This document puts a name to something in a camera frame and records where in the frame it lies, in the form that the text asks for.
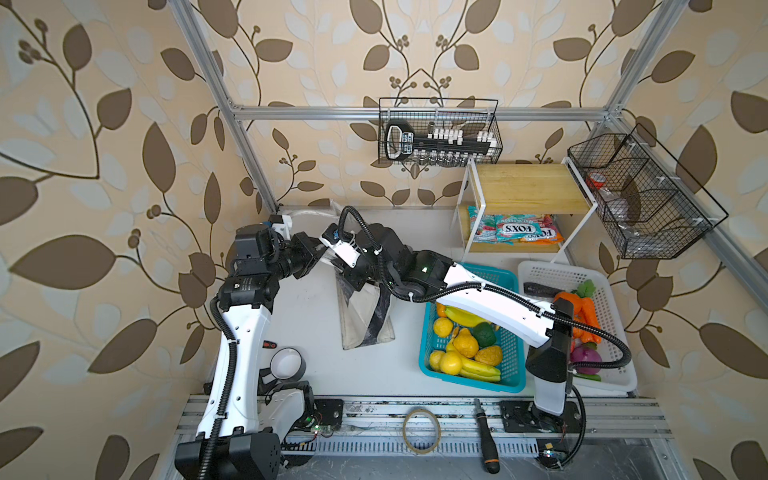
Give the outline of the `Fox's candy bag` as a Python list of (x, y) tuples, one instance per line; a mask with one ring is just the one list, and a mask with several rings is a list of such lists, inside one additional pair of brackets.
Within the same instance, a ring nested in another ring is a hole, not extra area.
[(563, 236), (550, 215), (488, 215), (481, 216), (475, 230), (474, 242), (486, 244), (559, 244)]

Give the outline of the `white plastic basket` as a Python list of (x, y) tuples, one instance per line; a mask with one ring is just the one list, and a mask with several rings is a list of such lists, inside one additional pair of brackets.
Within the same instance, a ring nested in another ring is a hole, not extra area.
[[(582, 267), (543, 261), (523, 261), (518, 266), (518, 280), (522, 286), (536, 283), (559, 290), (577, 290), (585, 281), (591, 280), (595, 291), (591, 295), (600, 328), (628, 343), (619, 311), (608, 279), (601, 273)], [(585, 387), (589, 394), (598, 390), (610, 394), (628, 394), (637, 387), (637, 375), (632, 362), (621, 369), (602, 369), (600, 381), (574, 379), (579, 388)]]

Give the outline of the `banana lower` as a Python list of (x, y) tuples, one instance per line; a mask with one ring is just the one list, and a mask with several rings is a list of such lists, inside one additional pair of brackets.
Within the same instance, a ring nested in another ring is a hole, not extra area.
[(463, 369), (461, 376), (479, 381), (500, 382), (501, 371), (496, 367), (479, 363), (473, 359), (463, 357)]

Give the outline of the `black socket tool set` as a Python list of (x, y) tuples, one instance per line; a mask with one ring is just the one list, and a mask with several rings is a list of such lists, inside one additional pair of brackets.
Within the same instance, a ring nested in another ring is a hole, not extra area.
[(434, 122), (417, 128), (405, 120), (390, 120), (381, 127), (378, 146), (386, 160), (440, 167), (496, 163), (503, 150), (500, 137), (487, 129), (440, 128)]

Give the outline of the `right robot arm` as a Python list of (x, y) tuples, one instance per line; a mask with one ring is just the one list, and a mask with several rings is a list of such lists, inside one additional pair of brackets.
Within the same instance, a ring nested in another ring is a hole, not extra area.
[(320, 238), (352, 286), (375, 282), (411, 303), (441, 303), (475, 314), (513, 333), (529, 346), (525, 368), (534, 378), (530, 408), (537, 421), (562, 418), (572, 376), (589, 362), (570, 359), (571, 334), (579, 327), (565, 300), (524, 297), (487, 281), (449, 257), (414, 251), (388, 227), (363, 224), (357, 233), (330, 225)]

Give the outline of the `yellow lemon bottom left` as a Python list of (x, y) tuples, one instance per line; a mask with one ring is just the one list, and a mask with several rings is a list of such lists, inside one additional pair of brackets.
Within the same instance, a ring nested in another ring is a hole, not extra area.
[(456, 376), (463, 369), (463, 357), (456, 352), (435, 350), (429, 356), (429, 365), (433, 371)]

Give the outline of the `orange pumpkin toy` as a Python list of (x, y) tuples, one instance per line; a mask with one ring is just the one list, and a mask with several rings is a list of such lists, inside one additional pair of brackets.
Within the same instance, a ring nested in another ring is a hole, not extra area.
[(561, 291), (554, 297), (554, 302), (558, 301), (568, 302), (572, 306), (574, 315), (579, 314), (582, 310), (583, 300), (577, 294)]

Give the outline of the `black tape roll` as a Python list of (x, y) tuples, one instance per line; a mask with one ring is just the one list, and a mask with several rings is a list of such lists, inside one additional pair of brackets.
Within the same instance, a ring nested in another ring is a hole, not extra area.
[(269, 363), (269, 373), (279, 381), (299, 381), (305, 371), (306, 362), (301, 352), (292, 347), (278, 350)]

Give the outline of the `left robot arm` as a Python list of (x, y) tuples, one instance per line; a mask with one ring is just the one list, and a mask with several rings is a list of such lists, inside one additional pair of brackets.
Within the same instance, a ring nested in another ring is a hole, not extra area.
[(228, 275), (210, 300), (221, 330), (211, 393), (195, 438), (178, 445), (185, 479), (274, 479), (285, 437), (312, 416), (312, 392), (297, 381), (258, 407), (259, 356), (281, 280), (306, 276), (325, 246), (304, 232), (289, 239), (265, 224), (238, 229)]

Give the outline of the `orange carrot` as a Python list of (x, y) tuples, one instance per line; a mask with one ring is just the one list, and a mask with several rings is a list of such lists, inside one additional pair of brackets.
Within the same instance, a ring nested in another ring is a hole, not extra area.
[[(599, 329), (600, 324), (598, 321), (595, 304), (592, 300), (592, 296), (596, 291), (596, 286), (593, 281), (588, 279), (582, 282), (576, 289), (576, 294), (582, 299), (581, 310), (577, 313), (577, 320), (589, 325), (590, 327)], [(582, 343), (595, 343), (600, 344), (602, 338), (594, 333), (587, 332), (581, 329), (575, 329), (574, 335), (576, 339), (579, 339)]]

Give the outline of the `yellow textured fruit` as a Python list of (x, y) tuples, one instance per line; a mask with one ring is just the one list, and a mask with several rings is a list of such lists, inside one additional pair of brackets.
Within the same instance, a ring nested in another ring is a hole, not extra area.
[(480, 350), (477, 339), (467, 332), (459, 333), (451, 344), (459, 354), (469, 359), (473, 359)]

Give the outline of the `green bell pepper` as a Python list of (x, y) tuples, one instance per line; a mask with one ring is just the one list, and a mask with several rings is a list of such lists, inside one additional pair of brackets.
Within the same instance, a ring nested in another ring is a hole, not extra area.
[(477, 341), (480, 349), (493, 346), (497, 342), (496, 331), (490, 323), (479, 323), (471, 329), (471, 334)]

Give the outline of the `teal plastic basket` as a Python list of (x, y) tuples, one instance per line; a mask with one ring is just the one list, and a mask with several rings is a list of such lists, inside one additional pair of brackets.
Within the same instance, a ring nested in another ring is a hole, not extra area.
[(428, 303), (424, 310), (418, 365), (428, 377), (502, 394), (526, 386), (524, 342), (456, 308)]

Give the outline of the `clear tape roll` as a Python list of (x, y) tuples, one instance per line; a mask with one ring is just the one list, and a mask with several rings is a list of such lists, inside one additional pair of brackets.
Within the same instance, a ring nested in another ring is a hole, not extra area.
[(428, 455), (439, 447), (442, 428), (431, 411), (417, 407), (406, 414), (401, 436), (408, 451), (416, 455)]

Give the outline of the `cream canvas tote bag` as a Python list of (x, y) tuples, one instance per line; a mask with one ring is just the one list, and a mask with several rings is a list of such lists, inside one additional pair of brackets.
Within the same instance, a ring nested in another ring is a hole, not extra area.
[[(343, 207), (334, 224), (339, 227), (344, 240), (360, 230), (373, 238), (368, 229), (370, 225), (352, 206)], [(395, 334), (389, 318), (391, 296), (386, 288), (377, 283), (366, 284), (359, 292), (348, 289), (332, 264), (334, 259), (334, 253), (327, 248), (319, 263), (328, 263), (335, 269), (342, 348), (353, 350), (392, 341)]]

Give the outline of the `small yellow lemon left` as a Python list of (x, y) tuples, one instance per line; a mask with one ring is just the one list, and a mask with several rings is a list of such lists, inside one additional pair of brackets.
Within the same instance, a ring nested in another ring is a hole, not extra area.
[(449, 338), (455, 326), (447, 317), (439, 317), (433, 322), (433, 333), (439, 338)]

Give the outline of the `purple onion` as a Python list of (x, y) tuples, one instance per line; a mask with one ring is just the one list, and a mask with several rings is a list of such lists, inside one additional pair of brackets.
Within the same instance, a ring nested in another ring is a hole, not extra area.
[(570, 354), (570, 361), (575, 363), (602, 363), (602, 357), (599, 352), (586, 344), (579, 345)]

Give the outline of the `black handled screwdriver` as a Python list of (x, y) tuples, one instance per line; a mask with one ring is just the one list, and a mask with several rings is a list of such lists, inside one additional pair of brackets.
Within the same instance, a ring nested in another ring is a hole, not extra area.
[(489, 474), (500, 472), (500, 460), (496, 443), (487, 422), (487, 415), (478, 398), (474, 399), (474, 416), (477, 423), (483, 466)]

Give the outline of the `banana bunch upper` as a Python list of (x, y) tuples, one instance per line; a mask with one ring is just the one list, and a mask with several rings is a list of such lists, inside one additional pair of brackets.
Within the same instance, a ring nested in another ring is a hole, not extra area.
[(487, 323), (487, 320), (475, 314), (456, 307), (448, 307), (440, 303), (436, 304), (436, 311), (439, 317), (445, 317), (466, 328), (474, 328), (482, 323)]

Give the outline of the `plastic bottle red cap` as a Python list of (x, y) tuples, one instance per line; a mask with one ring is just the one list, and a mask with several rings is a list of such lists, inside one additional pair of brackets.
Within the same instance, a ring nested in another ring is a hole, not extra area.
[(603, 174), (589, 173), (587, 185), (596, 192), (597, 211), (602, 220), (622, 222), (629, 219), (628, 201), (608, 188), (607, 178)]

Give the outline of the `white wooden two-tier shelf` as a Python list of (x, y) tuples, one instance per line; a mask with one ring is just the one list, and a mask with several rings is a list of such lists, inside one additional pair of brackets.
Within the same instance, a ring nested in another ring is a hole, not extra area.
[[(474, 241), (479, 221), (470, 223), (468, 208), (478, 214), (549, 214), (555, 219), (573, 217), (572, 230), (564, 240), (551, 245), (487, 244)], [(471, 254), (511, 254), (534, 258), (544, 256), (553, 263), (568, 263), (568, 247), (596, 213), (597, 199), (569, 158), (553, 164), (480, 164), (470, 162), (459, 187), (451, 228), (460, 232), (457, 258)]]

